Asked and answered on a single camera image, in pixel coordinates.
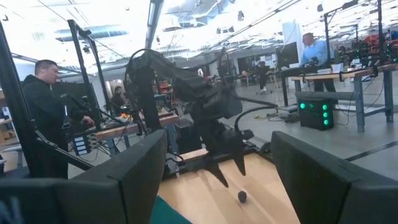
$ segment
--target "robotic arm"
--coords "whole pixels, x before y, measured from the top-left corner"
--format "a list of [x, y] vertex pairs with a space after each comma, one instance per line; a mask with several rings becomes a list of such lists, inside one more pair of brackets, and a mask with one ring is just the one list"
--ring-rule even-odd
[[231, 154], [239, 171], [242, 175], [246, 175], [243, 140], [248, 140], [254, 135], [251, 131], [241, 132], [237, 128], [228, 129], [218, 121], [220, 118], [228, 119], [242, 113], [243, 106], [234, 88], [226, 82], [214, 87], [193, 72], [197, 70], [197, 67], [178, 68], [159, 52], [149, 49], [140, 51], [144, 51], [140, 57], [134, 58], [138, 52], [132, 55], [124, 81], [127, 97], [133, 107], [137, 110], [144, 109], [145, 113], [146, 107], [150, 106], [147, 104], [147, 97], [154, 95], [152, 82], [156, 73], [158, 77], [172, 84], [176, 98], [187, 102], [185, 112], [192, 117], [208, 151], [203, 161], [203, 168], [210, 171], [227, 187], [228, 183], [218, 164], [213, 161], [213, 157], [218, 154]]

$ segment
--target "black box with green lights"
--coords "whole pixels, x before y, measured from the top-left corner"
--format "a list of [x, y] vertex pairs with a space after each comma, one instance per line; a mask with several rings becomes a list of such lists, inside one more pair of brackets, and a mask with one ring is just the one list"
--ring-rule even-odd
[[333, 119], [333, 101], [321, 98], [299, 98], [298, 114], [302, 127], [315, 128], [320, 131], [331, 129]]

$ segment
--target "ceiling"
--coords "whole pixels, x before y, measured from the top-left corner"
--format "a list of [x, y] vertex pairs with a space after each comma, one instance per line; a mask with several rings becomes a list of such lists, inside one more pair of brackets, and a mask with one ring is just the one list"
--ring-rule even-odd
[[[152, 48], [172, 60], [187, 60], [228, 47], [229, 53], [282, 44], [282, 24], [296, 19], [304, 32], [325, 35], [322, 15], [345, 0], [164, 0]], [[377, 25], [376, 0], [338, 11], [329, 20], [334, 41], [368, 35]], [[317, 11], [322, 3], [323, 12]], [[398, 23], [398, 1], [383, 0], [383, 26]], [[78, 70], [75, 46], [66, 20], [74, 19], [98, 46], [105, 69], [126, 64], [126, 57], [145, 46], [150, 0], [0, 0], [0, 16], [11, 51], [29, 58], [51, 58]], [[244, 19], [238, 20], [239, 11]], [[81, 48], [87, 43], [80, 41]], [[95, 73], [91, 49], [83, 54]]]

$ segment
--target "computer monitor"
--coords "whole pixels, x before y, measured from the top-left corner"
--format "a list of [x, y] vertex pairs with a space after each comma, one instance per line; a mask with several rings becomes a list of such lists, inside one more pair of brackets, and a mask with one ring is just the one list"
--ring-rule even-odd
[[277, 67], [290, 67], [290, 64], [299, 62], [299, 53], [297, 52], [297, 43], [292, 42], [276, 48]]

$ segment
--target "small black ball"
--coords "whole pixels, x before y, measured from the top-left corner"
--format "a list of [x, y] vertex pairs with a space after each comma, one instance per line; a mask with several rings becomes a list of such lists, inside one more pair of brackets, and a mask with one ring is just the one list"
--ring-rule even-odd
[[246, 194], [246, 192], [244, 192], [243, 190], [241, 190], [241, 191], [238, 193], [238, 199], [239, 199], [239, 201], [240, 201], [241, 203], [244, 203], [244, 202], [246, 202], [246, 199], [248, 199], [248, 195]]

